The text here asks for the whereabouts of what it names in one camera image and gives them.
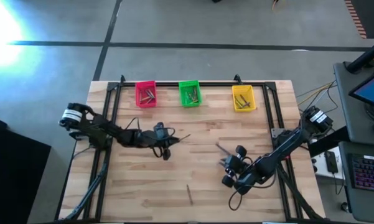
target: green bin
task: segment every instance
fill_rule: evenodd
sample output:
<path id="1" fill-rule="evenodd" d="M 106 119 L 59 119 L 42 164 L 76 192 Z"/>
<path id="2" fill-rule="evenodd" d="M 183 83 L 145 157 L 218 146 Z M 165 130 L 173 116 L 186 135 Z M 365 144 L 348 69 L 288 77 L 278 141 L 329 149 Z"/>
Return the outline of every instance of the green bin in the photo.
<path id="1" fill-rule="evenodd" d="M 181 105 L 183 107 L 199 106 L 202 103 L 202 96 L 200 95 L 200 87 L 198 80 L 179 82 Z M 197 100 L 194 102 L 191 96 L 194 97 L 196 90 Z"/>

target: black metal frame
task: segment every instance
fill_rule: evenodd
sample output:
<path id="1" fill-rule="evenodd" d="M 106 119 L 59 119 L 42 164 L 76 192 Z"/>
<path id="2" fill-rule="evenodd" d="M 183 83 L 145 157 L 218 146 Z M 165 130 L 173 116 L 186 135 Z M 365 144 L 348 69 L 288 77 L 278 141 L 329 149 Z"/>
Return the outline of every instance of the black metal frame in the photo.
<path id="1" fill-rule="evenodd" d="M 236 82 L 200 82 L 200 86 L 202 87 L 210 87 L 210 86 L 233 86 L 233 85 L 238 85 L 242 84 L 240 77 L 238 75 L 235 76 L 234 80 Z M 271 104 L 269 100 L 269 91 L 273 95 L 274 99 L 274 107 L 276 110 L 276 116 L 278 119 L 278 126 L 279 128 L 284 128 L 284 122 L 283 122 L 283 117 L 281 113 L 281 105 L 279 104 L 279 99 L 278 99 L 278 93 L 276 90 L 276 84 L 275 82 L 244 82 L 244 85 L 251 85 L 255 87 L 261 87 L 263 89 L 263 97 L 264 97 L 264 103 L 266 107 L 266 114 L 267 114 L 267 119 L 268 119 L 268 128 L 269 132 L 271 134 L 271 129 L 275 128 L 274 121 L 273 121 L 273 114 L 271 111 Z M 118 104 L 119 104 L 119 99 L 120 99 L 120 93 L 121 89 L 123 87 L 134 87 L 135 82 L 126 82 L 124 79 L 124 76 L 122 76 L 120 82 L 109 82 L 107 89 L 106 89 L 106 96 L 105 96 L 105 102 L 104 102 L 104 108 L 103 108 L 103 116 L 106 117 L 108 114 L 108 108 L 109 108 L 109 103 L 110 103 L 110 98 L 111 98 L 111 92 L 113 90 L 116 90 L 116 95 L 115 95 L 115 102 L 114 102 L 114 107 L 113 107 L 113 112 L 112 112 L 112 118 L 111 122 L 116 121 L 116 115 L 118 112 Z M 156 86 L 174 86 L 178 87 L 179 83 L 178 82 L 156 82 Z M 273 144 L 273 149 L 275 149 L 274 146 L 274 138 L 271 136 L 271 142 Z M 103 162 L 103 168 L 100 171 L 99 175 L 97 176 L 98 172 L 98 163 L 100 160 L 100 154 L 101 151 L 96 150 L 94 159 L 93 159 L 93 165 L 91 168 L 91 175 L 90 175 L 90 183 L 89 183 L 89 188 L 87 191 L 87 194 L 83 197 L 82 202 L 85 201 L 85 203 L 82 204 L 82 202 L 79 204 L 80 206 L 80 212 L 77 214 L 77 216 L 72 217 L 73 220 L 65 220 L 65 223 L 82 223 L 82 221 L 86 221 L 85 223 L 94 223 L 94 222 L 100 222 L 101 220 L 101 213 L 102 213 L 102 206 L 103 206 L 103 199 L 104 199 L 104 193 L 105 193 L 105 185 L 106 185 L 106 175 L 108 173 L 108 164 L 110 161 L 110 155 L 111 155 L 111 146 L 112 146 L 112 138 L 108 139 L 108 147 L 105 149 L 105 158 Z M 296 185 L 296 179 L 294 176 L 294 171 L 293 171 L 293 166 L 292 166 L 292 160 L 289 158 L 286 160 L 286 166 L 288 168 L 288 173 L 289 173 L 289 180 L 293 185 Z M 288 220 L 291 217 L 291 210 L 289 207 L 289 200 L 288 200 L 288 195 L 286 192 L 285 188 L 285 183 L 281 176 L 278 174 L 278 180 L 279 180 L 279 189 L 281 192 L 281 199 L 283 202 L 283 208 L 284 208 L 284 214 L 285 214 L 285 219 Z M 97 206 L 96 206 L 96 211 L 95 211 L 95 217 L 90 218 L 90 210 L 91 210 L 91 198 L 93 196 L 94 191 L 96 188 L 100 186 L 100 191 L 98 194 L 98 200 L 97 200 Z M 294 200 L 294 205 L 296 209 L 296 215 L 298 219 L 302 219 L 302 209 L 299 203 L 297 202 L 296 198 L 294 195 L 292 195 L 293 200 Z M 59 210 L 62 204 L 62 198 L 60 200 L 60 204 L 58 205 L 58 211 L 57 211 L 57 216 L 56 219 L 58 219 L 58 214 Z M 83 213 L 83 219 L 82 220 L 76 220 L 78 215 L 81 213 L 81 211 L 84 210 Z"/>

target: yellow bin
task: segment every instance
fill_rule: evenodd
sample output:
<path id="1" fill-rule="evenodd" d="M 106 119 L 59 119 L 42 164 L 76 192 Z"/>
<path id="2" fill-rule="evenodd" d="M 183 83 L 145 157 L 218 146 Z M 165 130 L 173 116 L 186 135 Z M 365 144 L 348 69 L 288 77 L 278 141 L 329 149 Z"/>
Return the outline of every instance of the yellow bin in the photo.
<path id="1" fill-rule="evenodd" d="M 250 103 L 249 106 L 240 108 L 241 104 L 245 104 L 243 98 Z M 256 109 L 255 95 L 253 94 L 253 87 L 251 85 L 235 85 L 232 86 L 232 97 L 234 100 L 234 109 L 236 112 L 250 112 Z"/>

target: white motor label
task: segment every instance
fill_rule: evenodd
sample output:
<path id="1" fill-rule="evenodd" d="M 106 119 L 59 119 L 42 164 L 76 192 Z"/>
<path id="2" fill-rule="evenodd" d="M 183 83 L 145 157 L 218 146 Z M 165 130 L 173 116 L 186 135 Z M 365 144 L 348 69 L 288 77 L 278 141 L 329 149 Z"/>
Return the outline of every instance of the white motor label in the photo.
<path id="1" fill-rule="evenodd" d="M 62 118 L 70 118 L 80 122 L 82 120 L 82 113 L 79 111 L 66 109 L 63 112 Z"/>
<path id="2" fill-rule="evenodd" d="M 323 114 L 324 114 L 324 112 L 318 111 L 318 113 L 316 113 L 316 115 L 314 115 L 312 118 L 310 118 L 310 121 L 314 122 L 316 119 L 318 119 Z"/>
<path id="3" fill-rule="evenodd" d="M 323 120 L 325 120 L 325 118 L 327 118 L 328 116 L 326 116 L 326 114 L 323 114 L 320 118 L 318 118 L 317 122 L 318 123 L 321 123 Z"/>

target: metal bracket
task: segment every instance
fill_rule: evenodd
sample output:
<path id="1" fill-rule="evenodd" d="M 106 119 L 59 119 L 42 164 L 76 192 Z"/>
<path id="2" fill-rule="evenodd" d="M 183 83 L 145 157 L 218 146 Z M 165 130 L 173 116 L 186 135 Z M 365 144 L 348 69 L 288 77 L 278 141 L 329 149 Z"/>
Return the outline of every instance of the metal bracket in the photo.
<path id="1" fill-rule="evenodd" d="M 123 83 L 126 81 L 125 77 L 122 75 L 120 77 L 120 86 L 123 86 Z"/>
<path id="2" fill-rule="evenodd" d="M 241 81 L 241 77 L 238 74 L 234 76 L 234 81 L 237 81 L 238 85 L 243 85 L 243 82 Z"/>
<path id="3" fill-rule="evenodd" d="M 276 84 L 275 82 L 265 82 L 266 86 L 270 89 L 276 92 Z"/>
<path id="4" fill-rule="evenodd" d="M 116 87 L 118 87 L 119 83 L 118 82 L 110 82 L 108 83 L 108 86 L 106 87 L 106 90 L 107 91 L 112 91 L 114 90 Z"/>
<path id="5" fill-rule="evenodd" d="M 284 131 L 285 131 L 284 128 L 271 128 L 271 136 L 273 138 L 276 138 Z"/>

